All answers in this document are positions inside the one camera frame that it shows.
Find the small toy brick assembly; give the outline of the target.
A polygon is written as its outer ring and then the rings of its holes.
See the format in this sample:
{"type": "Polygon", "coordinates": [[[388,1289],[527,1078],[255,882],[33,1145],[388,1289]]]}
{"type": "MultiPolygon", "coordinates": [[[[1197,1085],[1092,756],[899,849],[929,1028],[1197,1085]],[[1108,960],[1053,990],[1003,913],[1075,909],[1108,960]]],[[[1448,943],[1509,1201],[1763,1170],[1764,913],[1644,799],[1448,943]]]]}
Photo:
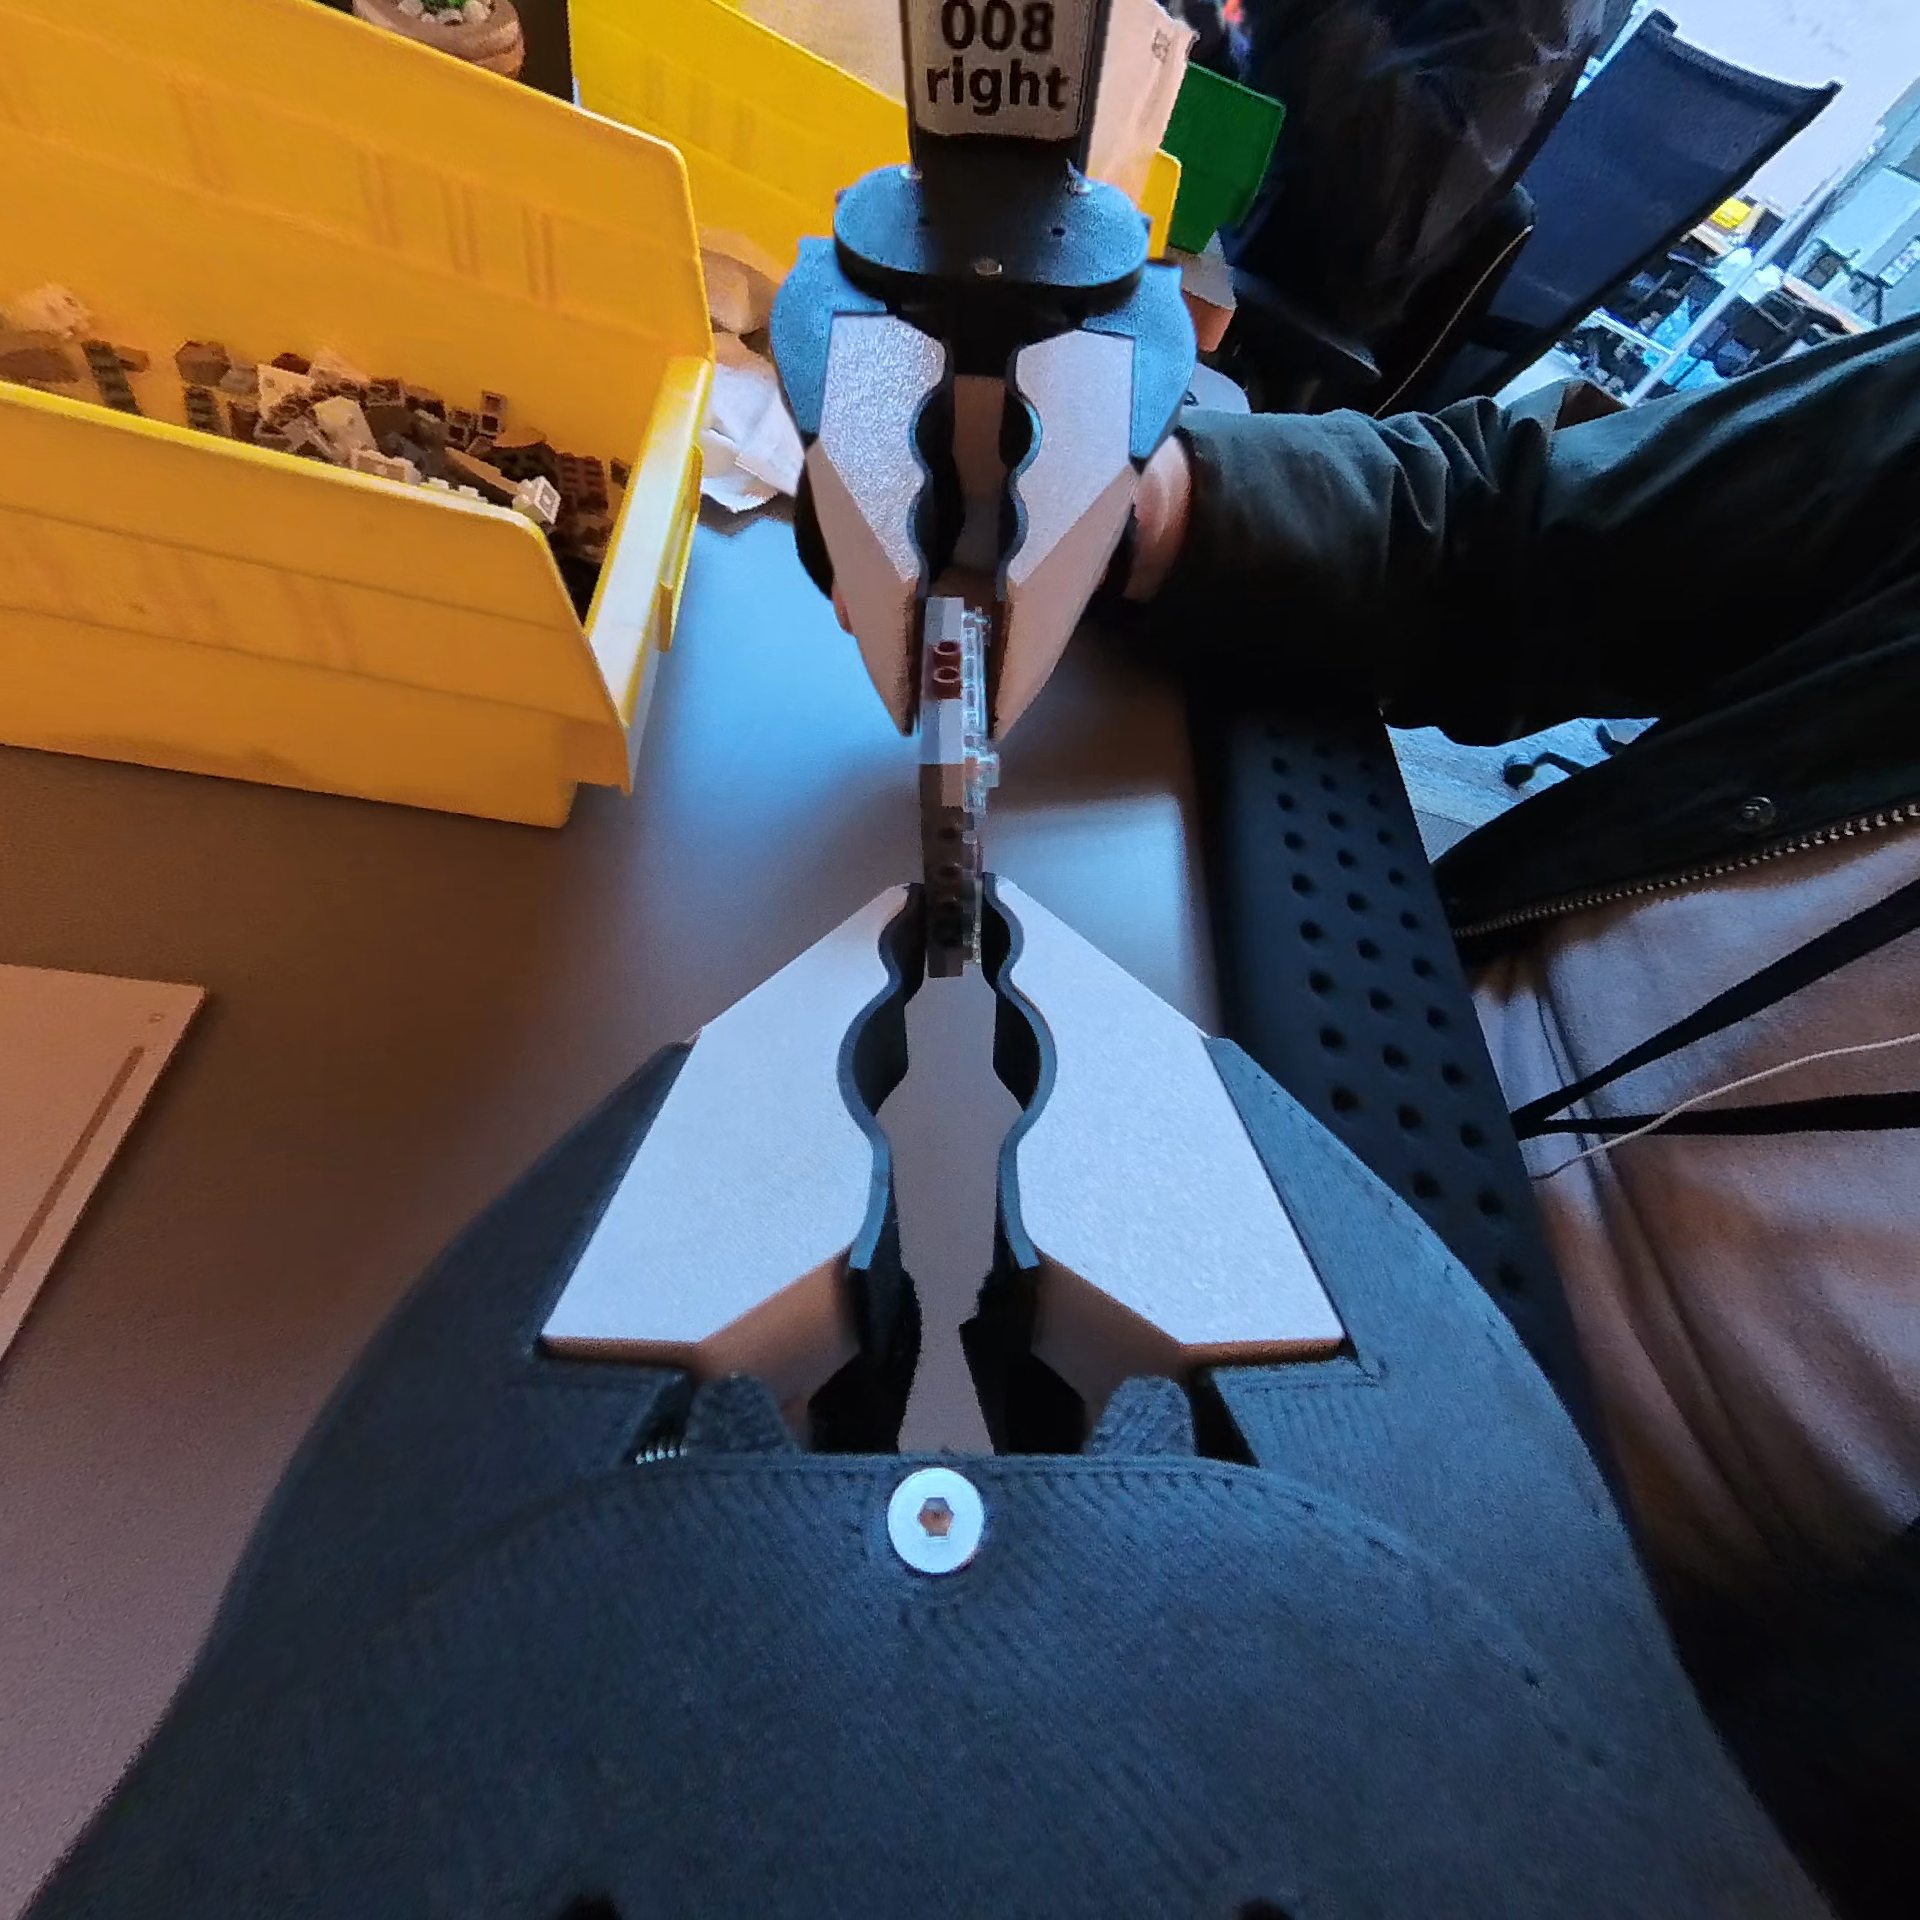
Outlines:
{"type": "Polygon", "coordinates": [[[929,975],[961,975],[980,954],[983,832],[999,780],[987,690],[989,636],[989,618],[965,596],[929,598],[920,690],[929,975]]]}

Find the green box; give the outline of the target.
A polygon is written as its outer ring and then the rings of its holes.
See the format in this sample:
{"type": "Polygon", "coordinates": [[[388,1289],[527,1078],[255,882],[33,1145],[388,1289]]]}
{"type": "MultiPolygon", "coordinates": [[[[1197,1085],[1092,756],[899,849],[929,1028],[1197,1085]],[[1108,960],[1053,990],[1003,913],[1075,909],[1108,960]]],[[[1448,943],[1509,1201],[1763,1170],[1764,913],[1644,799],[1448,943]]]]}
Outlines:
{"type": "Polygon", "coordinates": [[[1203,254],[1224,228],[1237,225],[1264,182],[1284,103],[1189,63],[1161,149],[1183,162],[1179,194],[1169,220],[1169,247],[1203,254]]]}

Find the brown cardboard sheet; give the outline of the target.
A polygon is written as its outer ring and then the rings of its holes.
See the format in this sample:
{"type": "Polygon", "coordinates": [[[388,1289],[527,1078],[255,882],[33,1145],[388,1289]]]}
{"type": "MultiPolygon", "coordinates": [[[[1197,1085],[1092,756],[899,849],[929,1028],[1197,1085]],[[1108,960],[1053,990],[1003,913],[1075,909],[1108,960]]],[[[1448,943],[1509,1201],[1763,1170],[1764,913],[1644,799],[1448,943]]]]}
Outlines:
{"type": "Polygon", "coordinates": [[[203,1002],[203,988],[3,966],[3,1345],[203,1002]]]}

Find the person's right hand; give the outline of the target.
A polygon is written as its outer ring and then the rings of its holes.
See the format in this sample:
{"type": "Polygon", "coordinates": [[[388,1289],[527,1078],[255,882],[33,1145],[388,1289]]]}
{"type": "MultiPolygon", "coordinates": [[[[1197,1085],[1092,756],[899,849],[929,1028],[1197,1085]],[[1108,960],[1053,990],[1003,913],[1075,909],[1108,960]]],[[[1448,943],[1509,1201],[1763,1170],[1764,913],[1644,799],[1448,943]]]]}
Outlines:
{"type": "Polygon", "coordinates": [[[1194,502],[1194,468],[1184,431],[1175,429],[1157,447],[1136,482],[1127,533],[1114,558],[1115,592],[1122,600],[1149,600],[1184,550],[1194,502]]]}

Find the dark hanging cloth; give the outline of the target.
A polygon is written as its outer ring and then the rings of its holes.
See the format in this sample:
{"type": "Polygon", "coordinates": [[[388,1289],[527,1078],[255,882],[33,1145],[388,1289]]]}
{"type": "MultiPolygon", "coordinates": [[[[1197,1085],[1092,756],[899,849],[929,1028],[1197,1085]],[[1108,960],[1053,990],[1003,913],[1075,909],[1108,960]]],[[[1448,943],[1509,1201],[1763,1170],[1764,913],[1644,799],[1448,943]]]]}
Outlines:
{"type": "Polygon", "coordinates": [[[1244,79],[1287,118],[1227,234],[1224,351],[1253,406],[1385,414],[1530,237],[1521,177],[1627,4],[1253,2],[1244,79]]]}

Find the cardboard box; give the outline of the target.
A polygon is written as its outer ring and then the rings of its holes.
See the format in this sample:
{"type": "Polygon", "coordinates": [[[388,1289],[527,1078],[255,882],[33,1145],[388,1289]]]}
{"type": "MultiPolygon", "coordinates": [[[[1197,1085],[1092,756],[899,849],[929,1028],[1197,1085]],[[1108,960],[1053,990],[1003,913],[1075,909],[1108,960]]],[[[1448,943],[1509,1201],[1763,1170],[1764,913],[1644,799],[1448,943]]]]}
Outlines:
{"type": "Polygon", "coordinates": [[[1195,30],[1161,2],[1112,2],[1087,174],[1139,201],[1177,103],[1195,30]]]}

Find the pile of toy bricks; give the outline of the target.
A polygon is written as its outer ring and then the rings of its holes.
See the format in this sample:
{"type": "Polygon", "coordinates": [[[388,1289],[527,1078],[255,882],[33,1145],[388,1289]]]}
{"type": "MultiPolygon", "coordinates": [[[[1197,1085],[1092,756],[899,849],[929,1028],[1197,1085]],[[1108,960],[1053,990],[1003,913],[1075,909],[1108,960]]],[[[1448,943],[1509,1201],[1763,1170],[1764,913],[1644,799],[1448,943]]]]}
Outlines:
{"type": "Polygon", "coordinates": [[[188,336],[168,357],[117,343],[60,282],[3,305],[5,382],[127,415],[177,415],[217,439],[441,489],[528,519],[586,617],[633,468],[576,447],[504,391],[459,404],[407,375],[372,375],[333,346],[250,357],[188,336]]]}

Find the storage shelving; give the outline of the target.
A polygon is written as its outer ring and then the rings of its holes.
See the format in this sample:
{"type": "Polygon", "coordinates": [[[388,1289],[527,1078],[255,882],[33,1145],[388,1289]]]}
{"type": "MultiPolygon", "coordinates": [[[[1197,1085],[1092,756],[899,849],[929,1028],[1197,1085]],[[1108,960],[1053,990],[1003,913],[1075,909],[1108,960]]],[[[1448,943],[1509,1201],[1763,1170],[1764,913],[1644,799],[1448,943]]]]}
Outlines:
{"type": "Polygon", "coordinates": [[[1785,215],[1746,186],[1556,345],[1615,398],[1706,391],[1917,309],[1917,84],[1860,158],[1785,215]]]}

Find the grey desk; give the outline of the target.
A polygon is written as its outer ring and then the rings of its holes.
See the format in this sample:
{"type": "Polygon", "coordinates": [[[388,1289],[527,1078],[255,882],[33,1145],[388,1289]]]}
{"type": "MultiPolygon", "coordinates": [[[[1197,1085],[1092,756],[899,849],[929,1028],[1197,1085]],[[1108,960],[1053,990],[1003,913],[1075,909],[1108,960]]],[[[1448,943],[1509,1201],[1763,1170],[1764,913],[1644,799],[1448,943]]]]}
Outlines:
{"type": "Polygon", "coordinates": [[[209,992],[5,1360],[5,1914],[397,1295],[661,1044],[921,874],[917,772],[781,506],[704,506],[633,792],[563,830],[5,756],[5,960],[209,992]]]}

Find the person's right forearm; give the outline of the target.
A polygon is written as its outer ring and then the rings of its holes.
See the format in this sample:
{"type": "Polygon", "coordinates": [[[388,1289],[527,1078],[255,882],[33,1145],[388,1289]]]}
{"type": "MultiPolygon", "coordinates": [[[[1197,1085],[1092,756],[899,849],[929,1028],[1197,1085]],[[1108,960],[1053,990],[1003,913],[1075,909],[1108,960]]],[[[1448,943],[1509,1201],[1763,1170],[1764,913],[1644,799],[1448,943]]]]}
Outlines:
{"type": "Polygon", "coordinates": [[[1364,677],[1469,742],[1681,713],[1845,617],[1915,630],[1915,320],[1584,423],[1213,415],[1147,614],[1253,693],[1364,677]]]}

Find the black studded baseplate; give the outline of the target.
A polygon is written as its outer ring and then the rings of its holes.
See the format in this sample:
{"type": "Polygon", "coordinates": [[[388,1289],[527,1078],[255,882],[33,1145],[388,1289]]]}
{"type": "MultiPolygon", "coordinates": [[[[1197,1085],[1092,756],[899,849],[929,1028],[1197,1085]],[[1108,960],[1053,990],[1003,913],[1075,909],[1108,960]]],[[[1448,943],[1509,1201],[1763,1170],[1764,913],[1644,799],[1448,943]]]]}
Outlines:
{"type": "Polygon", "coordinates": [[[1407,1199],[1579,1421],[1569,1300],[1385,724],[1189,698],[1224,1028],[1407,1199]]]}

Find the yellow storage bin with bricks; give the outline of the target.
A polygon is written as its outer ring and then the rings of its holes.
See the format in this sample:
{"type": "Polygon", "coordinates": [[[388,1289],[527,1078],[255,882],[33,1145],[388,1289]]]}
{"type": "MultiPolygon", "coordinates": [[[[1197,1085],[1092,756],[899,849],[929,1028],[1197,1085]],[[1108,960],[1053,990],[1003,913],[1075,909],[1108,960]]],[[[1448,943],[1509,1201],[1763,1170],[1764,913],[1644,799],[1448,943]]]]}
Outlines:
{"type": "Polygon", "coordinates": [[[315,4],[5,2],[5,296],[145,415],[5,386],[8,744],[563,825],[633,786],[713,337],[681,154],[315,4]],[[185,425],[177,346],[336,350],[619,458],[578,617],[538,528],[185,425]]]}

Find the black office chair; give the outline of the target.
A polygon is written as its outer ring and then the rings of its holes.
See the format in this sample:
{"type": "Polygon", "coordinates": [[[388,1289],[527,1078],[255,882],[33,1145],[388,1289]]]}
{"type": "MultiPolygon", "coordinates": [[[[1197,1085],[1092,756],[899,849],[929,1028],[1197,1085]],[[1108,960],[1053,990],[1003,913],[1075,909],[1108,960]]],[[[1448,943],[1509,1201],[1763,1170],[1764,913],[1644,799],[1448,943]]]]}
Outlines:
{"type": "Polygon", "coordinates": [[[1460,364],[1495,392],[1703,221],[1837,95],[1767,77],[1649,16],[1552,128],[1522,185],[1533,225],[1460,364]]]}

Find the white crumpled plastic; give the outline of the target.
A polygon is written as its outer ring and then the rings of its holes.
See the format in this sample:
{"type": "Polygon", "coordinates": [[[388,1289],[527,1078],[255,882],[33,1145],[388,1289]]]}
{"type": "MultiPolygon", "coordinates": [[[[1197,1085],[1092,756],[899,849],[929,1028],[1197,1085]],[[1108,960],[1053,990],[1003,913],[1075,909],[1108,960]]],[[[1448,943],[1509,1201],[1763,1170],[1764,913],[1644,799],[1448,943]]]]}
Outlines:
{"type": "Polygon", "coordinates": [[[737,255],[733,234],[704,230],[704,282],[713,373],[699,447],[704,494],[725,512],[753,512],[794,496],[803,477],[801,431],[785,404],[767,324],[776,282],[757,254],[737,255]]]}

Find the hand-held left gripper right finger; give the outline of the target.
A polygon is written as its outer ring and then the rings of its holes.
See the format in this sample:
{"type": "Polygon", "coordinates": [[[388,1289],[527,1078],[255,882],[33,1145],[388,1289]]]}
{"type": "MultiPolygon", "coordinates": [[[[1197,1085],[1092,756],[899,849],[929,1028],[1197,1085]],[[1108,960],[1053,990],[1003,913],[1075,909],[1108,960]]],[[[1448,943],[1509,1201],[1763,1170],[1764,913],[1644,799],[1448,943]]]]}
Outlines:
{"type": "Polygon", "coordinates": [[[989,879],[995,1264],[965,1351],[997,1448],[1077,1448],[1135,1376],[1321,1360],[1344,1327],[1209,1037],[1041,900],[989,879]]]}

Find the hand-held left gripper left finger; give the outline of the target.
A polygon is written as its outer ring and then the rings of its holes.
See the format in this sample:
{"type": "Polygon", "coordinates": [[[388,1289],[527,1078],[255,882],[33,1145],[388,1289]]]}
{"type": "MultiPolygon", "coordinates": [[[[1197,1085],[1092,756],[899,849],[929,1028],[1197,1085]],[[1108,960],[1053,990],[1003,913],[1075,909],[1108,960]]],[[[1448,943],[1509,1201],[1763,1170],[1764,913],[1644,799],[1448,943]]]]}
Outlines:
{"type": "Polygon", "coordinates": [[[893,1448],[921,1351],[877,1109],[906,1078],[921,886],[712,1018],[544,1324],[551,1351],[754,1376],[818,1448],[893,1448]]]}

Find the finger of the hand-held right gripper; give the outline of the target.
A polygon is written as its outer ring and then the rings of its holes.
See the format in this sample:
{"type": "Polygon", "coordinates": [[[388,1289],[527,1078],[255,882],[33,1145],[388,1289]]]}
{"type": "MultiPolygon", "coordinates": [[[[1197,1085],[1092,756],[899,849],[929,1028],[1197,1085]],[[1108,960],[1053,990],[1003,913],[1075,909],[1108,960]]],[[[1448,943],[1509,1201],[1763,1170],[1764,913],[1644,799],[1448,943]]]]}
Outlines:
{"type": "Polygon", "coordinates": [[[812,512],[832,565],[832,596],[896,726],[921,698],[921,600],[955,543],[955,471],[921,415],[951,425],[949,350],[906,320],[832,320],[820,431],[807,447],[812,512]]]}
{"type": "Polygon", "coordinates": [[[1135,359],[1121,336],[1056,336],[1015,357],[1036,439],[1013,473],[1020,538],[1002,572],[997,735],[1041,695],[1129,520],[1135,359]]]}

